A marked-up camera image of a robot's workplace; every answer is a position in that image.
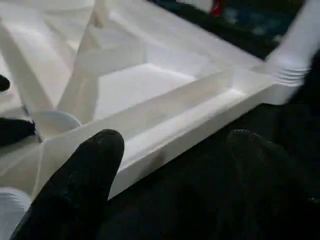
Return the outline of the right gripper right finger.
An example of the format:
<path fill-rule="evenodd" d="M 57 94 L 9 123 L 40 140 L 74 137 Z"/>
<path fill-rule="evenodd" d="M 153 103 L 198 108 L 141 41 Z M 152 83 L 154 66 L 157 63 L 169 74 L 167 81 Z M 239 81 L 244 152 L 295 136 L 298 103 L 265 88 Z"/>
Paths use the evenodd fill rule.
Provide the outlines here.
<path fill-rule="evenodd" d="M 255 132 L 227 137 L 232 182 L 220 212 L 222 240 L 317 240 L 320 173 Z"/>

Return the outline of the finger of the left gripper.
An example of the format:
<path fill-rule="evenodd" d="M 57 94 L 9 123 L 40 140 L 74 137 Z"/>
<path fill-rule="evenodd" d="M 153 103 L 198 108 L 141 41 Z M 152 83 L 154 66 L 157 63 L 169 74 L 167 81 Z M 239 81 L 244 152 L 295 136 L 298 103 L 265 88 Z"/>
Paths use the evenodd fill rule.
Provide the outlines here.
<path fill-rule="evenodd" d="M 10 81 L 5 76 L 0 75 L 0 92 L 6 92 L 10 86 Z"/>
<path fill-rule="evenodd" d="M 23 119 L 0 120 L 0 146 L 6 147 L 16 144 L 25 138 L 34 136 L 36 127 L 34 122 Z"/>

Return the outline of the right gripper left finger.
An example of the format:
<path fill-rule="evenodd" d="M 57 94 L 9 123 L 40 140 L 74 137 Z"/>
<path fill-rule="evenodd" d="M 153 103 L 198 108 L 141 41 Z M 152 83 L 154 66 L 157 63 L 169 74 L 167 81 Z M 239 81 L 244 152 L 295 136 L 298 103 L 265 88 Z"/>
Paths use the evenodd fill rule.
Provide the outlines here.
<path fill-rule="evenodd" d="M 12 240 L 94 240 L 125 150 L 104 129 L 81 143 L 50 177 L 11 235 Z"/>

